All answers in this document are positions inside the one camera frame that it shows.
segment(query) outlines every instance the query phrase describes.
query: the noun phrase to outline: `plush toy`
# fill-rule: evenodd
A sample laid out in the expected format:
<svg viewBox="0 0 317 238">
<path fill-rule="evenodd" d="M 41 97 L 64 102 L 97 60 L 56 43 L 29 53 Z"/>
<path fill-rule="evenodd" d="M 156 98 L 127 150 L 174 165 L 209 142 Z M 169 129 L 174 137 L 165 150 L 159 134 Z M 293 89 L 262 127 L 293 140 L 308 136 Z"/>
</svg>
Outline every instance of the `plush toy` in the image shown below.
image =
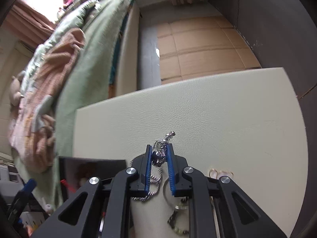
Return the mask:
<svg viewBox="0 0 317 238">
<path fill-rule="evenodd" d="M 9 99 L 13 106 L 18 106 L 23 95 L 20 93 L 20 86 L 25 75 L 25 71 L 21 71 L 17 77 L 12 76 L 12 83 L 9 89 Z"/>
</svg>

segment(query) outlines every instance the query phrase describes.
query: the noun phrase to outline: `gray floor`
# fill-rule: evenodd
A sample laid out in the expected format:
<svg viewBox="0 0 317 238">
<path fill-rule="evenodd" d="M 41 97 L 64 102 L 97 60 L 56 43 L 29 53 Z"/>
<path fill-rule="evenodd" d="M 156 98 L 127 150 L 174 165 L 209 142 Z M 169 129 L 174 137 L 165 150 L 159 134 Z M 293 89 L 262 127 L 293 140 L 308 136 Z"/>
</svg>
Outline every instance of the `gray floor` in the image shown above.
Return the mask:
<svg viewBox="0 0 317 238">
<path fill-rule="evenodd" d="M 159 57 L 156 54 L 156 26 L 158 24 L 194 17 L 221 15 L 209 3 L 183 6 L 172 6 L 170 3 L 161 3 L 141 8 L 140 11 L 142 18 L 140 19 L 138 41 L 138 90 L 161 85 Z"/>
</svg>

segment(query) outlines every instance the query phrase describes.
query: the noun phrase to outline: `triangular cutout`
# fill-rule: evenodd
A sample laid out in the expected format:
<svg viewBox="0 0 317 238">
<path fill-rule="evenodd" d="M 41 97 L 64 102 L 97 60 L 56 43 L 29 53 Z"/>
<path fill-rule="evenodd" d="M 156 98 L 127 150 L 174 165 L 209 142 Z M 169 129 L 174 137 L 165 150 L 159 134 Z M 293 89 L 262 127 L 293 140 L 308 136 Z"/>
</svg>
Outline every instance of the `triangular cutout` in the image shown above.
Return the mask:
<svg viewBox="0 0 317 238">
<path fill-rule="evenodd" d="M 243 225 L 247 225 L 259 219 L 258 214 L 238 193 L 233 192 L 232 197 Z"/>
<path fill-rule="evenodd" d="M 78 222 L 81 210 L 85 204 L 87 192 L 81 193 L 59 216 L 58 219 L 75 226 Z"/>
</svg>

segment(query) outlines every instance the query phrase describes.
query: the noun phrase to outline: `white table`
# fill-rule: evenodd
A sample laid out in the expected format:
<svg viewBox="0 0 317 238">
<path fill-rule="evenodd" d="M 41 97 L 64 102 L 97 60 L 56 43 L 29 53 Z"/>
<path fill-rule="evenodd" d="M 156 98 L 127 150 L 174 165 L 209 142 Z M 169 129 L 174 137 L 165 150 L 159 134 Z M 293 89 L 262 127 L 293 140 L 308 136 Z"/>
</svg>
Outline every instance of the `white table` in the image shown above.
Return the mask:
<svg viewBox="0 0 317 238">
<path fill-rule="evenodd" d="M 302 113 L 282 68 L 191 79 L 79 109 L 73 156 L 129 162 L 171 130 L 175 154 L 206 175 L 210 168 L 234 172 L 235 182 L 290 236 L 308 157 Z M 136 237 L 177 237 L 166 223 L 171 213 L 162 189 L 150 202 L 132 203 Z"/>
</svg>

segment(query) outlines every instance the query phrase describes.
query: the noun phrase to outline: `metal pivot bolt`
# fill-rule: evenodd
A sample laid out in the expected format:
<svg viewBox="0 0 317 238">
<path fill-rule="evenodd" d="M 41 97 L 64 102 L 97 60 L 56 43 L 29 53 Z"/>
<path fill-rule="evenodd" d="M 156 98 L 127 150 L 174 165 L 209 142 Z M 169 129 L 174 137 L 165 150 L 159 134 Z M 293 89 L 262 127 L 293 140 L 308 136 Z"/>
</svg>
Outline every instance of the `metal pivot bolt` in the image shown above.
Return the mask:
<svg viewBox="0 0 317 238">
<path fill-rule="evenodd" d="M 137 170 L 135 170 L 135 168 L 129 167 L 129 168 L 127 168 L 127 170 L 126 170 L 126 173 L 127 173 L 128 175 L 132 175 L 132 174 L 134 174 L 136 171 L 137 171 Z"/>
<path fill-rule="evenodd" d="M 187 166 L 184 168 L 184 172 L 187 174 L 191 174 L 194 171 L 194 168 Z"/>
<path fill-rule="evenodd" d="M 220 178 L 220 181 L 223 183 L 229 183 L 230 182 L 230 178 L 228 176 L 223 176 Z"/>
<path fill-rule="evenodd" d="M 99 182 L 99 178 L 98 177 L 91 177 L 89 179 L 89 183 L 90 184 L 97 184 Z"/>
</svg>

